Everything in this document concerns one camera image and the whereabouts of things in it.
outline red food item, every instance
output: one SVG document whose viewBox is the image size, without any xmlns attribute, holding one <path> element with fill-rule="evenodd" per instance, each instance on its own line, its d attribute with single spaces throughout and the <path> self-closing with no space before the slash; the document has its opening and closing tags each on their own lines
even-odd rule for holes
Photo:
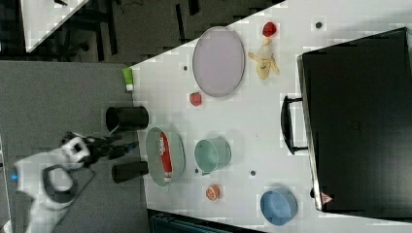
<svg viewBox="0 0 412 233">
<path fill-rule="evenodd" d="M 263 36 L 265 37 L 270 37 L 273 34 L 275 34 L 275 32 L 277 31 L 276 26 L 273 22 L 267 22 L 266 24 L 264 24 L 263 27 Z"/>
<path fill-rule="evenodd" d="M 209 198 L 211 201 L 215 201 L 219 198 L 221 195 L 221 191 L 219 190 L 219 187 L 215 184 L 211 185 L 207 190 L 206 190 L 206 196 Z"/>
<path fill-rule="evenodd" d="M 202 103 L 202 96 L 200 95 L 199 92 L 194 92 L 190 95 L 189 97 L 191 104 L 194 107 L 199 106 Z"/>
<path fill-rule="evenodd" d="M 170 161 L 169 143 L 163 132 L 160 133 L 160 156 L 164 170 L 164 181 L 169 183 L 172 178 L 172 161 Z"/>
</svg>

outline gray floor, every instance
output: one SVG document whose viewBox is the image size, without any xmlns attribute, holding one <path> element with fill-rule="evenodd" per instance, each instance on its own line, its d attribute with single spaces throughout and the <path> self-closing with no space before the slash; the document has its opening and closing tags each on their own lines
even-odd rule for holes
<svg viewBox="0 0 412 233">
<path fill-rule="evenodd" d="M 123 67 L 99 63 L 0 62 L 1 70 L 8 74 L 0 85 L 0 105 L 7 110 L 0 118 L 6 177 L 12 176 L 13 164 L 18 160 L 59 147 L 66 131 L 107 135 L 106 110 L 133 105 L 131 94 L 125 93 Z M 136 133 L 126 136 L 125 143 L 137 140 Z M 93 164 L 96 177 L 54 232 L 149 232 L 143 180 L 114 183 L 111 174 L 113 165 L 139 160 L 140 154 L 134 150 L 125 157 L 102 158 Z M 79 188 L 83 188 L 91 174 L 80 171 L 74 176 Z M 29 223 L 32 200 L 17 191 L 16 185 L 7 179 L 14 232 L 21 233 Z"/>
<path fill-rule="evenodd" d="M 182 9 L 187 39 L 195 39 L 210 27 L 231 24 L 241 17 L 247 17 L 274 5 L 269 0 L 199 0 L 200 12 L 190 16 L 188 0 L 121 1 L 124 5 L 124 14 L 121 6 L 113 2 L 118 54 L 110 55 L 108 28 L 106 24 L 102 24 L 104 62 L 124 63 L 126 65 L 139 63 L 181 44 L 175 10 L 176 4 L 180 4 Z M 80 51 L 74 60 L 97 62 L 94 33 L 78 31 L 75 42 L 82 41 L 88 41 L 90 49 L 87 52 Z"/>
</svg>

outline green cup small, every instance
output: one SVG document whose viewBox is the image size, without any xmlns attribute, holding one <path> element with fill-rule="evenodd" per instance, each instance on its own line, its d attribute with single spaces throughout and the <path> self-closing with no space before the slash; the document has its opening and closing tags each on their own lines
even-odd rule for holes
<svg viewBox="0 0 412 233">
<path fill-rule="evenodd" d="M 222 169 L 230 162 L 230 146 L 225 139 L 206 139 L 197 143 L 194 149 L 197 166 L 208 175 Z"/>
<path fill-rule="evenodd" d="M 131 68 L 124 68 L 123 72 L 124 82 L 126 83 L 127 91 L 133 90 L 133 70 Z"/>
</svg>

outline black cable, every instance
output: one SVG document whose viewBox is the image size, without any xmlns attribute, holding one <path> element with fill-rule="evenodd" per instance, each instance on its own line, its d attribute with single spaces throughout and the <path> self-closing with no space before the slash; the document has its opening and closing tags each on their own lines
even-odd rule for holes
<svg viewBox="0 0 412 233">
<path fill-rule="evenodd" d="M 73 200 L 73 202 L 70 203 L 70 205 L 68 205 L 68 206 L 65 207 L 64 209 L 69 208 L 69 207 L 72 207 L 73 204 L 75 204 L 75 202 L 77 201 L 77 199 L 79 199 L 80 195 L 83 193 L 83 191 L 86 189 L 86 187 L 91 183 L 91 181 L 93 181 L 94 177 L 96 176 L 96 172 L 93 171 L 91 168 L 86 168 L 86 169 L 88 169 L 88 170 L 91 172 L 91 174 L 92 174 L 90 180 L 88 180 L 88 182 L 83 186 L 83 188 L 79 191 L 79 193 L 76 194 L 76 197 L 75 197 L 75 199 Z M 71 208 L 69 208 L 69 209 L 67 210 L 67 213 L 61 218 L 61 220 L 60 220 L 56 225 L 58 225 L 60 222 L 62 222 L 62 221 L 67 217 L 67 215 L 69 214 L 70 210 L 71 210 Z"/>
<path fill-rule="evenodd" d="M 124 7 L 125 6 L 131 6 L 131 5 L 143 6 L 143 0 L 140 1 L 140 2 L 134 1 L 134 2 L 131 2 L 131 3 L 124 3 L 124 4 L 123 4 L 123 0 L 121 0 L 120 1 L 121 14 L 124 15 L 124 13 L 125 13 Z"/>
</svg>

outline white plate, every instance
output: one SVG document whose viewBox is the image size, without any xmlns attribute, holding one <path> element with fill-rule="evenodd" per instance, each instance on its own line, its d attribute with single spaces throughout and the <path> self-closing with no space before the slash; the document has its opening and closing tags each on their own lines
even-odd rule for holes
<svg viewBox="0 0 412 233">
<path fill-rule="evenodd" d="M 200 37 L 193 53 L 193 74 L 200 89 L 222 97 L 239 85 L 245 69 L 245 52 L 239 37 L 224 27 L 213 27 Z"/>
</svg>

